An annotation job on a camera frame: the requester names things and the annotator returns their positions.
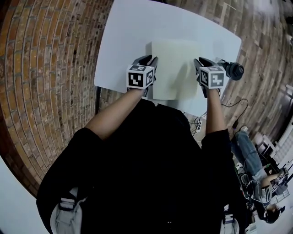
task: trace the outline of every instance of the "white sneaker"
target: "white sneaker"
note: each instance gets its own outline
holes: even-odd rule
[[[243,131],[243,132],[248,132],[248,127],[247,126],[243,126],[240,131]]]

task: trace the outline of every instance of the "jeans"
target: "jeans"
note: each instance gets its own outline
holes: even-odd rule
[[[258,177],[258,174],[263,174],[264,170],[260,157],[255,146],[249,139],[248,134],[244,131],[239,131],[235,134],[235,137],[237,143],[232,143],[232,152],[243,165],[246,172],[249,172],[254,177]]]

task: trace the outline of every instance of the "person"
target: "person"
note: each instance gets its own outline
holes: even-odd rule
[[[219,233],[225,205],[246,228],[219,92],[207,91],[206,136],[185,115],[131,89],[78,130],[37,195],[49,233]]]
[[[243,165],[246,173],[252,176],[252,199],[258,216],[267,223],[274,223],[284,211],[285,207],[280,208],[271,203],[272,185],[271,181],[282,174],[267,175],[265,172],[259,154],[248,136],[248,128],[243,126],[235,134],[232,140],[232,152],[238,161]]]

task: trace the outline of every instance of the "striped sleeve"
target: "striped sleeve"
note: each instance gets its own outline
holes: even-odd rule
[[[260,198],[263,203],[270,202],[271,197],[272,197],[271,190],[272,190],[271,186],[266,186],[261,189],[261,197]]]

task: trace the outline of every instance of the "power strip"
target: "power strip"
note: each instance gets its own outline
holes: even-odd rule
[[[198,120],[196,125],[197,125],[197,128],[195,130],[195,134],[197,134],[197,133],[199,133],[201,131],[202,120]]]

